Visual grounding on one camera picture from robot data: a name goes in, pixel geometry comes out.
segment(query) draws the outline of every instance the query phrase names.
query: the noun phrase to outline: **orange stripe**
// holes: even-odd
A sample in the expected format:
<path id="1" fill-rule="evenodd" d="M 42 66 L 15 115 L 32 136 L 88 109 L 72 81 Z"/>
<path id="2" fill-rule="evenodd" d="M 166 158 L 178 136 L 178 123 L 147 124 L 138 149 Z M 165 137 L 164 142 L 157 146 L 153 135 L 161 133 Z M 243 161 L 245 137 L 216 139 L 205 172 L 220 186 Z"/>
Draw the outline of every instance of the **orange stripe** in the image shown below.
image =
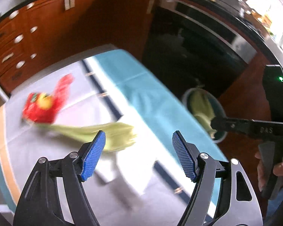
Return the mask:
<path id="1" fill-rule="evenodd" d="M 0 164 L 5 183 L 11 193 L 14 203 L 17 205 L 20 198 L 20 189 L 16 182 L 6 145 L 5 132 L 5 105 L 0 107 Z"/>

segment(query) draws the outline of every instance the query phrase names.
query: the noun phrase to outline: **silver screw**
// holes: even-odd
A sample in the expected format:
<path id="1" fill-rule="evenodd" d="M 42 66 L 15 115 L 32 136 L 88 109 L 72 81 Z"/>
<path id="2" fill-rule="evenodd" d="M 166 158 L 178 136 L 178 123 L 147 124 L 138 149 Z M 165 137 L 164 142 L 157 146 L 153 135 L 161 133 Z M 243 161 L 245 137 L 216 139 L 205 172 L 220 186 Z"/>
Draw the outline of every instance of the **silver screw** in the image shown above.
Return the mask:
<path id="1" fill-rule="evenodd" d="M 206 154 L 206 153 L 201 153 L 201 154 L 200 154 L 200 157 L 201 157 L 202 159 L 207 159 L 207 158 L 208 158 L 208 154 Z"/>
<path id="2" fill-rule="evenodd" d="M 69 156 L 70 156 L 70 158 L 77 158 L 77 156 L 78 156 L 78 153 L 77 152 L 71 152 L 70 154 L 69 154 Z"/>
<path id="3" fill-rule="evenodd" d="M 40 159 L 39 159 L 39 163 L 44 163 L 46 161 L 46 158 L 45 157 L 41 157 Z"/>
<path id="4" fill-rule="evenodd" d="M 239 164 L 239 161 L 235 158 L 231 159 L 231 162 L 234 164 L 234 165 L 238 165 Z"/>

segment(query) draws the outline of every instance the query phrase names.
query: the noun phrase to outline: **drawer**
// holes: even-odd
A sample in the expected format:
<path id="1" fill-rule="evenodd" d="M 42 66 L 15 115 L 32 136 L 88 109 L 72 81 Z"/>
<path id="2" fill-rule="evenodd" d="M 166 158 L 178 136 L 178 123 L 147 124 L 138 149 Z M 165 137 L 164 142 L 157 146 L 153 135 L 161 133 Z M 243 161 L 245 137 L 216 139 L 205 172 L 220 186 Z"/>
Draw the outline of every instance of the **drawer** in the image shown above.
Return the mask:
<path id="1" fill-rule="evenodd" d="M 19 58 L 24 55 L 23 42 L 15 43 L 14 40 L 7 43 L 0 49 L 0 76 L 12 65 L 16 64 Z"/>
<path id="2" fill-rule="evenodd" d="M 32 77 L 39 69 L 34 67 L 32 60 L 19 61 L 0 77 L 0 86 L 6 93 L 10 93 L 21 83 Z"/>
<path id="3" fill-rule="evenodd" d="M 20 34 L 20 32 L 17 32 L 17 23 L 19 19 L 20 17 L 17 15 L 13 19 L 8 17 L 0 22 L 0 48 L 15 38 L 17 33 Z"/>

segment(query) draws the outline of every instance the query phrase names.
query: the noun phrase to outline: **red plastic bag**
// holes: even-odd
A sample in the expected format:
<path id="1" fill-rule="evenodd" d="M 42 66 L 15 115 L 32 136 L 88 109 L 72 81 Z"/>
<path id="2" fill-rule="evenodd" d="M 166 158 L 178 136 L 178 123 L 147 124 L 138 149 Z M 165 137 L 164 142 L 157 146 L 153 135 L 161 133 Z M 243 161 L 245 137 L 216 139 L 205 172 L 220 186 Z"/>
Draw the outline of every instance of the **red plastic bag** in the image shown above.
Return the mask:
<path id="1" fill-rule="evenodd" d="M 39 92 L 30 93 L 22 112 L 22 118 L 38 123 L 53 123 L 57 113 L 68 99 L 69 86 L 73 79 L 72 74 L 62 77 L 57 83 L 53 95 Z"/>

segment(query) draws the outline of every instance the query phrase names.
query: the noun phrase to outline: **blue gripper pad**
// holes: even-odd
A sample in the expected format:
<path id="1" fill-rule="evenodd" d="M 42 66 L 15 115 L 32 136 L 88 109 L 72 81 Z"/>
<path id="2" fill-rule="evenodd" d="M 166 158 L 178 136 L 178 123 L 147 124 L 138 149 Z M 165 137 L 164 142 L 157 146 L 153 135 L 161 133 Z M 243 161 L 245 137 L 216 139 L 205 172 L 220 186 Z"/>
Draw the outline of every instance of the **blue gripper pad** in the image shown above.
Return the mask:
<path id="1" fill-rule="evenodd" d="M 197 178 L 197 174 L 195 171 L 195 162 L 189 155 L 184 141 L 179 137 L 177 132 L 173 133 L 172 144 L 179 158 L 184 173 L 188 178 L 190 178 L 194 182 Z"/>
<path id="2" fill-rule="evenodd" d="M 94 169 L 99 161 L 100 155 L 106 144 L 106 134 L 99 131 L 93 139 L 86 152 L 82 156 L 83 170 L 81 173 L 82 182 L 92 176 Z"/>

